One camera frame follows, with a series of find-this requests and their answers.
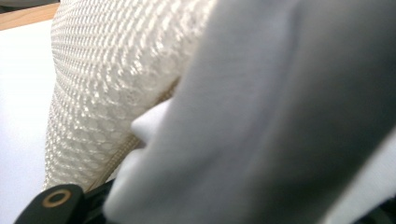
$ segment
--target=wooden surface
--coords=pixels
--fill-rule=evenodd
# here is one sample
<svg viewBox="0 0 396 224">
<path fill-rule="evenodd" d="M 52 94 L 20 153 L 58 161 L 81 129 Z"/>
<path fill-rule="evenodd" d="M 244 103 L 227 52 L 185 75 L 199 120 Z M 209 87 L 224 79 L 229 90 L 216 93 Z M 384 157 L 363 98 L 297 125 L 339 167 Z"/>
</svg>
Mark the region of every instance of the wooden surface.
<svg viewBox="0 0 396 224">
<path fill-rule="evenodd" d="M 55 3 L 0 14 L 0 31 L 39 21 L 52 20 L 58 6 L 59 3 Z"/>
</svg>

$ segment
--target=white cloth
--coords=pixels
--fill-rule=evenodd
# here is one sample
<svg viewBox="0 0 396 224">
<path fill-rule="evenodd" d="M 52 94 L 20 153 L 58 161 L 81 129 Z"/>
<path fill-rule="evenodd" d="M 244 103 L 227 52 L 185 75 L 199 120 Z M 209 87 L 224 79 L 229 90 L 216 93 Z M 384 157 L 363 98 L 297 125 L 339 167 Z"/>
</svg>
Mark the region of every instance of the white cloth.
<svg viewBox="0 0 396 224">
<path fill-rule="evenodd" d="M 148 143 L 152 136 L 157 132 L 158 126 L 163 120 L 163 116 L 171 103 L 171 100 L 154 106 L 139 118 L 131 123 L 131 130 L 140 140 Z"/>
<path fill-rule="evenodd" d="M 171 100 L 150 109 L 132 122 L 133 133 L 146 144 L 157 132 Z M 141 151 L 124 160 L 119 179 L 127 178 Z M 333 205 L 323 224 L 351 223 L 396 194 L 396 132 L 393 132 L 375 155 L 366 162 L 356 179 Z"/>
<path fill-rule="evenodd" d="M 220 1 L 106 215 L 318 222 L 396 122 L 395 9 L 388 0 Z"/>
</svg>

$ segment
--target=white surface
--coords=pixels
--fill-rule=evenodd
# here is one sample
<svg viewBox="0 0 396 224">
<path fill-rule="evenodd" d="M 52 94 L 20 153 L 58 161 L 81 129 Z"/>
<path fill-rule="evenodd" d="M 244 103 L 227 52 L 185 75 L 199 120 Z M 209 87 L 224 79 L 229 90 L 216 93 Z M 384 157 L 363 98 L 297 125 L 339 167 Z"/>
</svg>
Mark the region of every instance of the white surface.
<svg viewBox="0 0 396 224">
<path fill-rule="evenodd" d="M 131 130 L 134 135 L 147 144 L 157 132 L 158 126 L 161 124 L 170 103 L 171 100 L 160 103 L 135 119 L 131 124 Z"/>
<path fill-rule="evenodd" d="M 55 80 L 51 21 L 0 31 L 0 223 L 41 191 Z"/>
</svg>

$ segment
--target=white mesh fabric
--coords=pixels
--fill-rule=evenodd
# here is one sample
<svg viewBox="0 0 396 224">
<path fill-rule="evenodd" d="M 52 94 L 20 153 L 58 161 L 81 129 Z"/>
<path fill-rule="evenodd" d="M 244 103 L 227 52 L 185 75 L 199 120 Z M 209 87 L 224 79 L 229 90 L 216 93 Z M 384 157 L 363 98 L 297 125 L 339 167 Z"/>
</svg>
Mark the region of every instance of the white mesh fabric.
<svg viewBox="0 0 396 224">
<path fill-rule="evenodd" d="M 130 123 L 180 77 L 216 0 L 63 0 L 44 188 L 92 189 L 138 141 Z"/>
</svg>

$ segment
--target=metal grommet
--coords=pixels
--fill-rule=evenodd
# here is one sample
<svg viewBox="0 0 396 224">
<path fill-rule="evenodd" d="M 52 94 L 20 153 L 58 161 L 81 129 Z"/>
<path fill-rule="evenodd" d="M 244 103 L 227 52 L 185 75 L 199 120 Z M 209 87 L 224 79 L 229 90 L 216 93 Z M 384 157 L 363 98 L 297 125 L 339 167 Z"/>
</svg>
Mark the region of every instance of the metal grommet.
<svg viewBox="0 0 396 224">
<path fill-rule="evenodd" d="M 53 197 L 57 196 L 57 195 L 62 195 L 63 197 L 59 200 L 55 200 L 53 202 Z M 69 200 L 69 198 L 72 196 L 72 192 L 70 192 L 70 190 L 68 189 L 58 189 L 56 191 L 53 191 L 50 195 L 48 195 L 44 200 L 43 200 L 43 206 L 44 207 L 56 207 L 58 205 L 61 205 L 65 202 L 67 202 L 67 200 Z"/>
</svg>

